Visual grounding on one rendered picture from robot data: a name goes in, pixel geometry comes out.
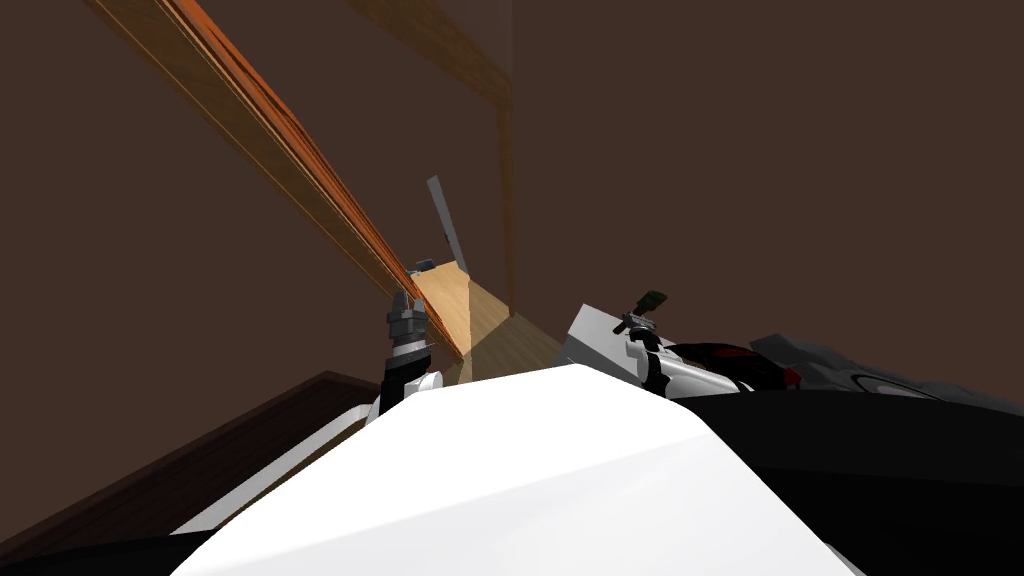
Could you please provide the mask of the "dark brown wooden furniture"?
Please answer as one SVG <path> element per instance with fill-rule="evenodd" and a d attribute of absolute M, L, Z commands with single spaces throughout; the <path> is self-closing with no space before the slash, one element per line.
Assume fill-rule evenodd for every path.
<path fill-rule="evenodd" d="M 325 371 L 0 543 L 0 567 L 167 536 L 336 417 L 376 383 Z"/>

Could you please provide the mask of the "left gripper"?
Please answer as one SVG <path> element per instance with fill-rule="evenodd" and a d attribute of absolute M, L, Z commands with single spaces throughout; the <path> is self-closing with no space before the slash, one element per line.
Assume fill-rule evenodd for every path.
<path fill-rule="evenodd" d="M 422 298 L 413 301 L 408 308 L 408 292 L 399 290 L 395 293 L 391 312 L 387 314 L 389 338 L 393 347 L 407 346 L 426 339 L 429 317 Z"/>

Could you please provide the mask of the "grey door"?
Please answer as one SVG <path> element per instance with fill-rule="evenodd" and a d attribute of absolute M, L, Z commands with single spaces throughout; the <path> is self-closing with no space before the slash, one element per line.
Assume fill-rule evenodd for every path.
<path fill-rule="evenodd" d="M 455 231 L 455 227 L 454 227 L 454 223 L 453 223 L 453 219 L 452 219 L 452 216 L 451 216 L 451 212 L 450 212 L 449 206 L 446 204 L 446 201 L 445 201 L 445 198 L 444 198 L 444 195 L 443 195 L 443 190 L 441 188 L 441 184 L 440 184 L 438 176 L 435 175 L 435 176 L 432 176 L 431 178 L 429 178 L 427 180 L 427 186 L 428 186 L 428 189 L 429 189 L 432 201 L 434 203 L 434 206 L 436 208 L 436 211 L 438 213 L 438 216 L 440 218 L 446 243 L 447 243 L 449 248 L 451 249 L 451 251 L 452 251 L 452 253 L 454 255 L 454 258 L 455 258 L 455 260 L 457 262 L 457 265 L 458 265 L 458 268 L 462 272 L 464 272 L 465 274 L 469 274 L 468 266 L 467 266 L 467 263 L 466 263 L 466 259 L 464 257 L 463 251 L 462 251 L 460 243 L 458 241 L 457 234 L 456 234 L 456 231 Z"/>

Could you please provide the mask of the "white box cabinet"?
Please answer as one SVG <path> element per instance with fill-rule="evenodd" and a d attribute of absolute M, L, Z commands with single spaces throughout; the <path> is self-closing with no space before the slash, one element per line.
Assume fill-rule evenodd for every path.
<path fill-rule="evenodd" d="M 582 304 L 552 366 L 586 365 L 641 387 L 638 362 L 646 359 L 646 349 L 640 341 L 632 342 L 627 332 L 614 334 L 618 323 L 618 318 Z"/>

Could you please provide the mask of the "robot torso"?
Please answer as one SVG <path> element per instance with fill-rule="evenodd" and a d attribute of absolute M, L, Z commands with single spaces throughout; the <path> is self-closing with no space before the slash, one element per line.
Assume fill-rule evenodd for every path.
<path fill-rule="evenodd" d="M 423 390 L 171 576 L 864 576 L 698 416 L 582 365 Z"/>

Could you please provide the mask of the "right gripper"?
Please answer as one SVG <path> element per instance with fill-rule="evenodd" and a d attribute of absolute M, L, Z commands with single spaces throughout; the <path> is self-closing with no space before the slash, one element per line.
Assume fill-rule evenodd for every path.
<path fill-rule="evenodd" d="M 653 331 L 655 324 L 646 317 L 646 314 L 659 307 L 667 299 L 668 296 L 664 292 L 647 291 L 637 300 L 631 312 L 624 313 L 620 317 L 620 323 L 612 329 L 612 333 L 617 335 L 636 328 Z"/>

